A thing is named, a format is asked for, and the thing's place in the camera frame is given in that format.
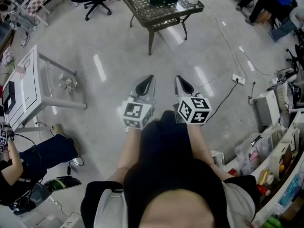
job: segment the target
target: white table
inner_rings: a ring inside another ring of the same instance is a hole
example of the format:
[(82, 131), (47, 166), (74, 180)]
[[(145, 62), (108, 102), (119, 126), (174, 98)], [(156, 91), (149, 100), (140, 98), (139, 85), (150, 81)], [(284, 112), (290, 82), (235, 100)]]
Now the white table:
[(48, 82), (47, 80), (42, 79), (39, 59), (42, 59), (46, 61), (47, 64), (53, 65), (69, 74), (76, 74), (75, 71), (62, 66), (37, 52), (37, 45), (35, 45), (18, 64), (18, 66), (26, 69), (25, 73), (20, 74), (14, 70), (3, 87), (4, 89), (9, 81), (14, 82), (15, 84), (16, 103), (11, 112), (5, 115), (5, 121), (11, 125), (13, 131), (16, 133), (50, 130), (51, 128), (47, 127), (24, 127), (26, 123), (47, 105), (83, 110), (87, 108), (84, 103), (56, 99), (43, 93), (43, 87), (45, 88)]

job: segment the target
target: gray floor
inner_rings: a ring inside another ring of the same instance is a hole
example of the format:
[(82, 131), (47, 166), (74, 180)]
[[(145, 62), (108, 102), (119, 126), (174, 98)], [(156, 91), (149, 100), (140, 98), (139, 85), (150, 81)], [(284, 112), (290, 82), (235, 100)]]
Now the gray floor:
[[(99, 7), (90, 15), (89, 21), (84, 20), (86, 10), (83, 5), (76, 8), (70, 0), (53, 0), (46, 6), (52, 11), (50, 15), (40, 12), (50, 26), (39, 24), (25, 48), (20, 48), (24, 35), (21, 31), (16, 33), (12, 45), (16, 61), (37, 44), (39, 51), (46, 56), (77, 71), (78, 94), (88, 105), (84, 111), (57, 107), (55, 115), (52, 108), (47, 107), (39, 114), (39, 119), (46, 124), (61, 123), (83, 147), (85, 166), (72, 171), (83, 185), (54, 194), (64, 210), (79, 212), (86, 184), (104, 180), (115, 170), (126, 136), (119, 106), (127, 98), (131, 82), (148, 74), (156, 76), (157, 104), (153, 118), (159, 118), (177, 102), (173, 88), (176, 75), (196, 83), (214, 110), (233, 87), (232, 74), (245, 76), (236, 66), (220, 30), (248, 78), (246, 84), (238, 85), (214, 117), (202, 127), (204, 137), (211, 149), (224, 152), (228, 162), (234, 157), (234, 147), (251, 133), (258, 132), (256, 114), (247, 99), (251, 95), (252, 83), (256, 82), (254, 96), (265, 91), (275, 71), (289, 66), (285, 61), (285, 49), (292, 49), (296, 40), (288, 35), (275, 44), (267, 34), (269, 26), (247, 24), (244, 14), (235, 10), (234, 0), (202, 2), (204, 11), (190, 16), (186, 22), (188, 40), (183, 40), (182, 25), (165, 29), (155, 35), (152, 56), (148, 56), (147, 30), (136, 20), (133, 28), (129, 27), (132, 14), (124, 2), (118, 0), (108, 2), (113, 12), (111, 16)], [(262, 73), (268, 75), (252, 71), (248, 59), (238, 52), (239, 47)], [(94, 55), (98, 55), (101, 61), (105, 81), (99, 76)], [(55, 91), (62, 94), (57, 86)], [(31, 136), (38, 138), (37, 133)], [(44, 140), (51, 135), (40, 133), (40, 136)], [(66, 175), (66, 171), (67, 164), (61, 164), (50, 170), (45, 180)]]

